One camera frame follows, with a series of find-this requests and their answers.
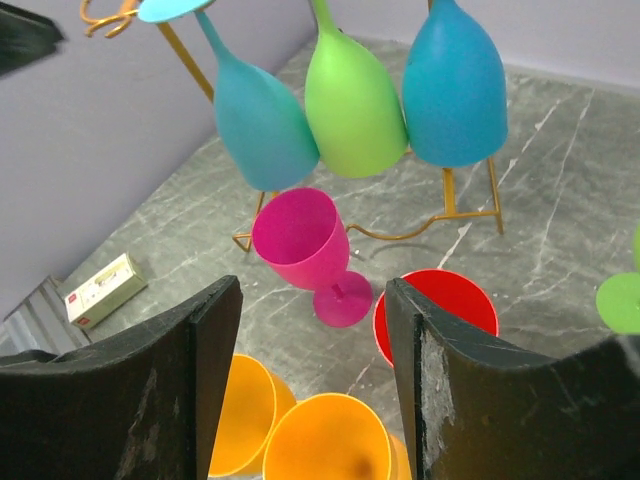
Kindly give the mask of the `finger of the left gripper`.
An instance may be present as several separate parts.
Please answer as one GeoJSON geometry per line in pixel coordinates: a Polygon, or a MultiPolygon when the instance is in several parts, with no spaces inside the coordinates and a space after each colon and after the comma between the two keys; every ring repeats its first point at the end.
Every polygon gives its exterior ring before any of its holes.
{"type": "Polygon", "coordinates": [[[50,18],[20,7],[2,7],[1,76],[55,54],[64,40],[50,18]]]}

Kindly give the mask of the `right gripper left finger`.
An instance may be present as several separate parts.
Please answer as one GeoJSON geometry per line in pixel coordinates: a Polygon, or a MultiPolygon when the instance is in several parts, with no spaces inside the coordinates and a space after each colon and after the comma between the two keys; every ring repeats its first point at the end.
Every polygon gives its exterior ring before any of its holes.
{"type": "Polygon", "coordinates": [[[5,479],[204,479],[243,295],[227,275],[83,348],[1,360],[5,479]]]}

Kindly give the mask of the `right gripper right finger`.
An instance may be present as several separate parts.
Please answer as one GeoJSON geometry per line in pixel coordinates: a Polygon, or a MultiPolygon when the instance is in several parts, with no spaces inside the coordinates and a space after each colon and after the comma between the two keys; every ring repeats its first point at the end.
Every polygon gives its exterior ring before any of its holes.
{"type": "Polygon", "coordinates": [[[635,479],[639,339],[554,359],[442,309],[401,278],[386,317],[415,479],[635,479]]]}

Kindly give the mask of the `light blue wine glass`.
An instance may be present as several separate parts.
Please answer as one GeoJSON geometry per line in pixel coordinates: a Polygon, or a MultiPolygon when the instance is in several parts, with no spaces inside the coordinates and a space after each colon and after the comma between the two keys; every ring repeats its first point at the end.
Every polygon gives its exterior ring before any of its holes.
{"type": "Polygon", "coordinates": [[[319,162],[300,103],[271,73],[238,58],[205,13],[206,1],[141,3],[140,20],[160,24],[193,13],[218,62],[213,108],[219,136],[247,183],[259,191],[288,189],[319,162]]]}

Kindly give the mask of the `magenta wine glass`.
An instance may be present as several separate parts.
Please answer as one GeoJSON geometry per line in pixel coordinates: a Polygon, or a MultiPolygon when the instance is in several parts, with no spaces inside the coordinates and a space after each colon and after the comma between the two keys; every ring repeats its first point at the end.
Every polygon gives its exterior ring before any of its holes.
{"type": "Polygon", "coordinates": [[[360,322],[373,302],[370,282],[348,269],[350,244],[332,198],[300,187],[275,197],[257,216],[256,253],[281,278],[313,293],[317,318],[334,328],[360,322]]]}

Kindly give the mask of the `green wine glass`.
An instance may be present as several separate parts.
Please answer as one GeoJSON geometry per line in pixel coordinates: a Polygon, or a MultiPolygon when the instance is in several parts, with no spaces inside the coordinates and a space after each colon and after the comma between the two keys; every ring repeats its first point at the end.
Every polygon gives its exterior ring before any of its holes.
{"type": "Polygon", "coordinates": [[[377,175],[408,147],[398,93],[376,56],[338,29],[327,3],[314,1],[312,7],[318,38],[304,104],[321,159],[339,176],[377,175]]]}
{"type": "Polygon", "coordinates": [[[639,228],[633,237],[635,270],[605,280],[596,293],[596,308],[603,323],[618,334],[639,333],[639,228]]]}

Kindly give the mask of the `red wine glass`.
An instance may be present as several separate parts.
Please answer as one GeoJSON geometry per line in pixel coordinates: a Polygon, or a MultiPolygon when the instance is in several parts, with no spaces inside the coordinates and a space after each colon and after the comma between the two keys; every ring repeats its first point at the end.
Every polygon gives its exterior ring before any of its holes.
{"type": "MultiPolygon", "coordinates": [[[[409,272],[404,274],[402,279],[446,311],[491,335],[499,335],[499,319],[491,299],[481,287],[467,277],[450,270],[430,268],[409,272]]],[[[387,364],[393,367],[385,293],[382,293],[376,302],[372,327],[381,355],[387,364]]]]}

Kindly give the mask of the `dark blue wine glass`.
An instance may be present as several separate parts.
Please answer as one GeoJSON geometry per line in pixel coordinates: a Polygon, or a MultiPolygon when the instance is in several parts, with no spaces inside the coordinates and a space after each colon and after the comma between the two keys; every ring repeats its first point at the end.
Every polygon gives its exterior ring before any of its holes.
{"type": "Polygon", "coordinates": [[[498,152],[508,136],[506,75],[485,29],[438,0],[407,58],[402,101],[415,155],[458,168],[498,152]]]}

